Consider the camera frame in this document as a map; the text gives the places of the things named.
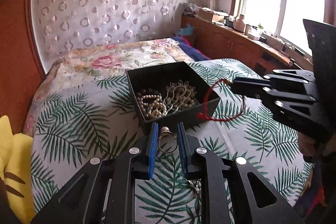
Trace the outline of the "black jewelry box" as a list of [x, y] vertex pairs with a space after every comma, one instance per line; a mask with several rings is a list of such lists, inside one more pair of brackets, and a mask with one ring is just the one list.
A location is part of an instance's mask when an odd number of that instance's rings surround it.
[[151, 125], [172, 130], [205, 122], [214, 114], [221, 98], [208, 84], [210, 74], [200, 62], [168, 63], [126, 73], [131, 100], [145, 134]]

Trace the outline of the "wooden sideboard cabinet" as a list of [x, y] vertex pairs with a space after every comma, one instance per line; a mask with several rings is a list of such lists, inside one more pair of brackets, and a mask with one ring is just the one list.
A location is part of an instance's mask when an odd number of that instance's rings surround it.
[[189, 39], [191, 46], [211, 59], [236, 59], [261, 76], [274, 69], [313, 70], [313, 65], [302, 56], [286, 57], [266, 43], [251, 40], [231, 28], [182, 15], [181, 27], [188, 26], [195, 28]]

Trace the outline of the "pink bottle on sideboard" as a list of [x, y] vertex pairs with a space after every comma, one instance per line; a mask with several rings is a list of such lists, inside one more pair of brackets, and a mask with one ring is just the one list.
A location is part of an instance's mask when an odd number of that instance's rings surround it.
[[244, 33], [246, 26], [244, 18], [245, 18], [244, 14], [240, 14], [234, 21], [234, 29], [236, 31]]

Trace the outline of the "dark blue blanket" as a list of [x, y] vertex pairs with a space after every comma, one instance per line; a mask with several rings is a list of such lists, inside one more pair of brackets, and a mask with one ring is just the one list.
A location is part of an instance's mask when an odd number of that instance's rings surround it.
[[184, 38], [183, 36], [175, 36], [173, 37], [173, 40], [175, 40], [181, 50], [185, 54], [187, 54], [190, 58], [192, 58], [194, 61], [207, 61], [210, 60], [209, 57], [205, 56], [201, 51], [193, 48], [187, 38]]

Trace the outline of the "palm leaf print bedsheet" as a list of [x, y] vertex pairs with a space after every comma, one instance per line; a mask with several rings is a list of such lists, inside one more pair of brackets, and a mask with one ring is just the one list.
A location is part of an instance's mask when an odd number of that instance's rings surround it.
[[[220, 102], [214, 121], [188, 129], [201, 145], [224, 159], [244, 157], [291, 204], [301, 195], [311, 164], [303, 160], [297, 133], [273, 120], [258, 100], [242, 100], [229, 87], [215, 88]], [[113, 159], [142, 136], [126, 74], [105, 89], [97, 82], [63, 89], [38, 111], [31, 156], [36, 211], [91, 157]], [[199, 223], [200, 182], [183, 177], [172, 137], [160, 142], [153, 178], [135, 188], [137, 223]]]

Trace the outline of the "cardboard box on sideboard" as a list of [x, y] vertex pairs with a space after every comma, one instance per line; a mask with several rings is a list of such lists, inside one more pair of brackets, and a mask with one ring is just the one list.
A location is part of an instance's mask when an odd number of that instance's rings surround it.
[[198, 9], [197, 16], [206, 21], [216, 23], [216, 22], [220, 22], [221, 20], [223, 20], [226, 16], [228, 16], [228, 14], [225, 12], [214, 11], [212, 9], [208, 9], [204, 7], [204, 8]]

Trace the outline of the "blue tissue box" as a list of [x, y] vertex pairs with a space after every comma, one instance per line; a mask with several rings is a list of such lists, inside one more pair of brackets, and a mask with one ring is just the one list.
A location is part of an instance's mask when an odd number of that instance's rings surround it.
[[181, 28], [179, 31], [176, 32], [176, 36], [191, 36], [194, 34], [195, 27], [187, 24], [187, 26]]

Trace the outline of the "floral quilt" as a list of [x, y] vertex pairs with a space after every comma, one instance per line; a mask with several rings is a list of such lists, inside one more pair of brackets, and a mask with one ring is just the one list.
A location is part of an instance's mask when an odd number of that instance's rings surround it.
[[71, 50], [53, 63], [35, 92], [23, 132], [33, 136], [38, 124], [38, 111], [47, 97], [56, 92], [91, 81], [107, 89], [112, 86], [114, 77], [124, 75], [128, 70], [178, 61], [189, 63], [194, 60], [173, 38]]

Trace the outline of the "yellow plush toy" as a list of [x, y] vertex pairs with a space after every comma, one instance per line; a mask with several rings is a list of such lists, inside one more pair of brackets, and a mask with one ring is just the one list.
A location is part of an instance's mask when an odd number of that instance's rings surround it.
[[13, 134], [8, 116], [1, 117], [1, 210], [9, 206], [21, 223], [35, 217], [31, 186], [31, 150], [33, 138], [22, 133]]

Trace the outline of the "brown wooden wardrobe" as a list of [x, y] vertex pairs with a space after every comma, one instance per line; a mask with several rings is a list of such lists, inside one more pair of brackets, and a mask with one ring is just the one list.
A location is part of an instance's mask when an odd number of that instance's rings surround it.
[[31, 0], [1, 0], [1, 115], [23, 132], [33, 96], [46, 74], [38, 55]]

